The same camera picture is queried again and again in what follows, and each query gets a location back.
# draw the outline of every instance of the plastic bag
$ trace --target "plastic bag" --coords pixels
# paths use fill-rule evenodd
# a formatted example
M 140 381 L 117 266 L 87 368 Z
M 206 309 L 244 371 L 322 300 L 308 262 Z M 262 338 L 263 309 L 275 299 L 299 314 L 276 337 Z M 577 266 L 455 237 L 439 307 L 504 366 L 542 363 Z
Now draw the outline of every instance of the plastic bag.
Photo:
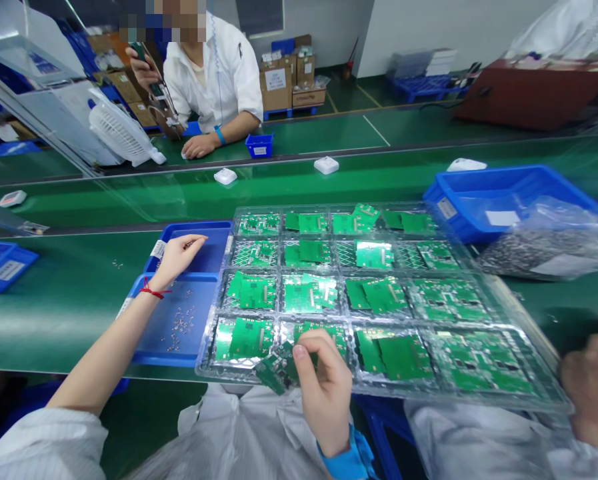
M 548 281 L 598 271 L 598 215 L 539 197 L 477 262 L 487 273 Z

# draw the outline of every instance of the white sleeve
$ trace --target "white sleeve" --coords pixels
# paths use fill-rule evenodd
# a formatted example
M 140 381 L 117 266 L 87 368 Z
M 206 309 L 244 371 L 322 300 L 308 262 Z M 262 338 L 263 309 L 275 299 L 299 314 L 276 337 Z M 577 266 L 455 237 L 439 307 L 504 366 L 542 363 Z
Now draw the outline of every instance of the white sleeve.
M 36 410 L 0 440 L 0 480 L 105 480 L 99 466 L 107 430 L 91 413 Z
M 263 121 L 263 96 L 259 81 L 259 64 L 254 49 L 241 32 L 237 32 L 236 40 L 230 42 L 230 45 L 234 45 L 229 55 L 232 59 L 231 64 L 235 66 L 233 82 L 239 113 L 248 111 L 259 121 Z
M 174 62 L 165 60 L 165 63 L 163 64 L 163 79 L 167 85 L 168 92 L 170 92 L 172 104 L 177 111 L 177 118 L 181 126 L 186 129 L 187 120 L 190 118 L 190 114 L 192 114 L 192 108 L 190 108 L 188 100 L 181 94 L 177 66 L 174 65 Z

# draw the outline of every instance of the blue plastic bin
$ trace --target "blue plastic bin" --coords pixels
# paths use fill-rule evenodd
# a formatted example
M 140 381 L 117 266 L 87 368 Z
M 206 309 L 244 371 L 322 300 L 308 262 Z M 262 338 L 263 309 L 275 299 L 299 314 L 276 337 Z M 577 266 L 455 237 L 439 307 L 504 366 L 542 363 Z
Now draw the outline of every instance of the blue plastic bin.
M 39 255 L 22 249 L 16 243 L 0 242 L 0 293 L 39 258 Z
M 250 150 L 252 158 L 268 158 L 272 156 L 272 135 L 248 135 L 245 140 L 245 146 Z
M 463 243 L 491 243 L 509 226 L 491 225 L 485 214 L 523 212 L 548 195 L 598 215 L 598 203 L 544 165 L 438 173 L 424 200 L 432 203 Z

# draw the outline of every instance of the person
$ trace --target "person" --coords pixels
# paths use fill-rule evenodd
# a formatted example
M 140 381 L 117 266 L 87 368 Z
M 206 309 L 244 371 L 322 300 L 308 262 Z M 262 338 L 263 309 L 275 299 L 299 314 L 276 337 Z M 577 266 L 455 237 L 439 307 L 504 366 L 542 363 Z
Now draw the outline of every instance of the person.
M 0 480 L 103 478 L 99 460 L 107 431 L 98 416 L 127 368 L 161 291 L 187 268 L 205 239 L 188 235 L 170 240 L 149 291 L 138 294 L 112 322 L 46 408 L 22 418 L 1 438 Z M 318 355 L 316 371 L 310 353 Z M 181 412 L 178 438 L 130 478 L 374 478 L 371 455 L 359 455 L 364 475 L 345 475 L 337 463 L 343 460 L 346 466 L 359 440 L 349 424 L 351 372 L 332 338 L 324 330 L 306 332 L 293 355 L 300 389 L 276 396 L 265 387 L 252 387 L 238 397 L 210 384 L 199 405 Z M 406 401 L 428 477 L 598 480 L 598 335 L 590 337 L 584 352 L 564 359 L 561 377 L 576 408 L 571 424 L 578 440 L 500 408 Z M 561 425 L 555 431 L 565 429 Z
M 180 122 L 177 132 L 187 128 L 192 112 L 199 114 L 204 135 L 185 143 L 181 154 L 188 159 L 203 158 L 222 145 L 245 138 L 263 121 L 259 66 L 252 46 L 228 22 L 211 13 L 199 15 L 199 21 L 202 17 L 205 28 L 198 29 L 193 41 L 168 43 L 163 64 L 164 80 Z M 138 60 L 132 48 L 125 52 L 139 84 L 151 93 L 150 85 L 161 80 L 154 61 L 148 55 L 146 62 Z M 155 119 L 167 133 L 169 127 L 162 118 L 156 114 Z
M 598 52 L 598 0 L 559 0 L 514 39 L 505 58 L 532 52 L 566 59 Z

